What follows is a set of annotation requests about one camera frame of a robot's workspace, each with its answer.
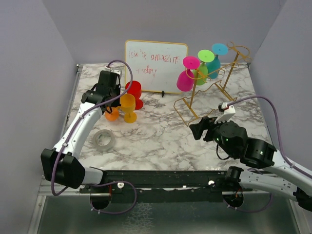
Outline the yellow wine glass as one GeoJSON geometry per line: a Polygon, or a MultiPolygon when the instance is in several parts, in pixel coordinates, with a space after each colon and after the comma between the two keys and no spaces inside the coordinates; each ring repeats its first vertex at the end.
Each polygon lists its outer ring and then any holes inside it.
{"type": "Polygon", "coordinates": [[[136,99],[131,94],[124,94],[120,97],[121,110],[124,113],[124,121],[126,123],[134,123],[137,115],[134,112],[136,107],[136,99]]]}

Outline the orange wine glass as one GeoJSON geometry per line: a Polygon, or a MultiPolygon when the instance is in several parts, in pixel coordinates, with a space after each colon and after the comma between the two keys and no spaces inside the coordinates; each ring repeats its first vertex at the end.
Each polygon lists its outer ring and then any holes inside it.
{"type": "Polygon", "coordinates": [[[108,121],[115,121],[119,118],[120,107],[107,107],[105,111],[105,118],[108,121]]]}

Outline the red wine glass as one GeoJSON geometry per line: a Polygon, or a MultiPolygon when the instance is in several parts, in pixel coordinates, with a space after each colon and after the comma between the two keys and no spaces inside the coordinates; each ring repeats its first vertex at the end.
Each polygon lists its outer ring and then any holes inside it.
{"type": "Polygon", "coordinates": [[[130,82],[126,83],[125,89],[127,89],[128,94],[131,94],[135,97],[136,100],[135,109],[140,110],[144,105],[143,101],[140,99],[142,94],[141,84],[138,81],[133,80],[131,85],[130,82]]]}

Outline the gold wire glass rack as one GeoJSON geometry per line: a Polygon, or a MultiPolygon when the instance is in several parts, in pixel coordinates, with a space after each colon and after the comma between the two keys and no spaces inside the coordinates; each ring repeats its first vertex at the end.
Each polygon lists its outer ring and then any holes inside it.
{"type": "Polygon", "coordinates": [[[216,79],[210,79],[208,74],[206,83],[200,86],[196,85],[194,82],[193,88],[185,92],[190,95],[177,99],[173,104],[174,110],[186,126],[216,111],[216,109],[213,108],[209,111],[200,108],[199,105],[204,103],[204,98],[217,96],[220,99],[224,98],[225,101],[237,100],[237,97],[229,93],[227,86],[233,72],[242,65],[247,65],[252,61],[250,57],[251,52],[248,47],[235,44],[232,41],[225,45],[227,45],[229,50],[226,55],[218,56],[221,62],[218,77],[216,79]]]}

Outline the pink wine glass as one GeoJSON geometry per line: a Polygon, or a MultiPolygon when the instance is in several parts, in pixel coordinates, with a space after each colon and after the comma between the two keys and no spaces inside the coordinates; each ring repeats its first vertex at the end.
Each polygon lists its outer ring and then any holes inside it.
{"type": "Polygon", "coordinates": [[[176,86],[180,91],[188,92],[194,85],[194,75],[192,70],[196,70],[199,67],[200,62],[198,58],[194,56],[187,56],[183,59],[182,63],[185,70],[178,76],[176,86]]]}

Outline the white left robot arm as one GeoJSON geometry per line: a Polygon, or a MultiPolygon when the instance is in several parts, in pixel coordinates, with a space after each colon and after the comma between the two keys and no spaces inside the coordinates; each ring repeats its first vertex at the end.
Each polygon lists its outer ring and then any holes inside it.
{"type": "Polygon", "coordinates": [[[87,114],[88,109],[120,95],[120,70],[101,71],[98,82],[81,96],[81,104],[69,128],[52,149],[44,149],[41,163],[45,179],[52,181],[53,167],[57,164],[54,182],[73,189],[90,184],[96,192],[106,190],[108,181],[100,169],[86,168],[79,162],[81,149],[96,122],[106,109],[120,105],[119,99],[97,107],[87,114]]]}

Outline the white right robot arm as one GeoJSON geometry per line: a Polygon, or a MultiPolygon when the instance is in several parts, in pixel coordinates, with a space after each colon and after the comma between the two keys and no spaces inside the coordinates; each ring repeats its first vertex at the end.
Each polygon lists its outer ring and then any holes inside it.
{"type": "Polygon", "coordinates": [[[256,189],[293,200],[308,211],[312,209],[312,181],[288,165],[281,153],[271,144],[248,137],[244,127],[233,121],[216,123],[215,118],[204,117],[191,124],[195,140],[214,141],[230,158],[253,169],[263,169],[273,175],[259,175],[231,166],[224,178],[225,187],[234,191],[256,189]]]}

